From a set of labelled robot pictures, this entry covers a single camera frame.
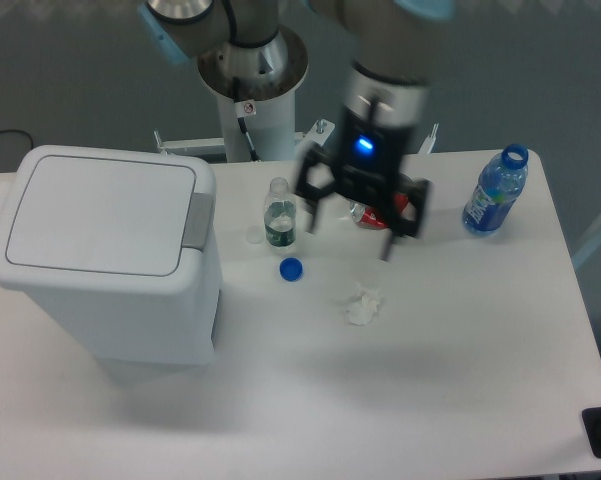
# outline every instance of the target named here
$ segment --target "blue led light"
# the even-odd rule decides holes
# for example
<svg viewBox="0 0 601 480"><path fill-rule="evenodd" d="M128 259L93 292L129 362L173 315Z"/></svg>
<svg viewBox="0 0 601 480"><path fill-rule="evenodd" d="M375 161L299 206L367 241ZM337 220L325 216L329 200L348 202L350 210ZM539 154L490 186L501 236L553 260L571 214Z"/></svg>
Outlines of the blue led light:
<svg viewBox="0 0 601 480"><path fill-rule="evenodd" d="M373 154L374 147L371 140L361 135L355 143L355 149L363 157L370 157Z"/></svg>

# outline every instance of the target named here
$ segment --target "blue plastic bottle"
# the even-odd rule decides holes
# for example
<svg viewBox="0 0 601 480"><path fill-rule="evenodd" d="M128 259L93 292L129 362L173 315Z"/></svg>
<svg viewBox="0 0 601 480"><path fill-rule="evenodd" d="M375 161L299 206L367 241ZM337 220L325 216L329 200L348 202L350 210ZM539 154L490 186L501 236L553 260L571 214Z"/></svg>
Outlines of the blue plastic bottle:
<svg viewBox="0 0 601 480"><path fill-rule="evenodd" d="M464 207L462 220L476 235L490 235L502 225L527 180L529 152L512 144L491 159Z"/></svg>

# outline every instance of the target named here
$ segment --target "blue cap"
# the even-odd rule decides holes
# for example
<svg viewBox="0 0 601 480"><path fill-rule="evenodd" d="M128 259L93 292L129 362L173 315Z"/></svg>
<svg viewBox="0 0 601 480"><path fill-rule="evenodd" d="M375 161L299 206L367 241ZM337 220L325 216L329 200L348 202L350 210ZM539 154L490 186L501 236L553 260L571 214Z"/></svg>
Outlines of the blue cap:
<svg viewBox="0 0 601 480"><path fill-rule="evenodd" d="M511 170L519 170L529 161L529 150L524 145L512 143L502 151L502 163Z"/></svg>
<svg viewBox="0 0 601 480"><path fill-rule="evenodd" d="M302 277L302 262L294 257L285 258L280 262L280 275L287 282L295 282Z"/></svg>

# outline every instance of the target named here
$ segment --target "clear plastic bottle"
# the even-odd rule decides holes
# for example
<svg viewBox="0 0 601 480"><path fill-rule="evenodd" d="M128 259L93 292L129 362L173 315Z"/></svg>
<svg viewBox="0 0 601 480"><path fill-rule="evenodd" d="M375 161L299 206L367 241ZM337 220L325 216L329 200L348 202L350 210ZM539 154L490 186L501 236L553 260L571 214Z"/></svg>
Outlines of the clear plastic bottle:
<svg viewBox="0 0 601 480"><path fill-rule="evenodd" d="M296 199L284 178L271 180L269 193L264 200L264 228L267 241L278 253L295 250Z"/></svg>
<svg viewBox="0 0 601 480"><path fill-rule="evenodd" d="M490 235L504 222L527 180L529 152L512 144L491 159L478 178L462 220L476 235Z"/></svg>

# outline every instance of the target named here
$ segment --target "bottle label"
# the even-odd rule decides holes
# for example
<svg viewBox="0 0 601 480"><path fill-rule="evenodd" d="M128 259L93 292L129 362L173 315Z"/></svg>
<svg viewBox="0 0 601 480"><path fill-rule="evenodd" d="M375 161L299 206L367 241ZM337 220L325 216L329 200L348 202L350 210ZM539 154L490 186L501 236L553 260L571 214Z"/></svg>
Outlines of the bottle label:
<svg viewBox="0 0 601 480"><path fill-rule="evenodd" d="M295 205L288 201L274 202L264 215L267 241L274 247L288 247L296 240Z"/></svg>
<svg viewBox="0 0 601 480"><path fill-rule="evenodd" d="M267 241L274 247L288 247L296 241L295 229L280 232L268 225L264 227L267 232Z"/></svg>
<svg viewBox="0 0 601 480"><path fill-rule="evenodd" d="M515 199L505 202L503 197L498 195L498 192L489 195L482 185L478 185L464 209L465 221L476 230L483 232L496 230L502 225L515 202Z"/></svg>

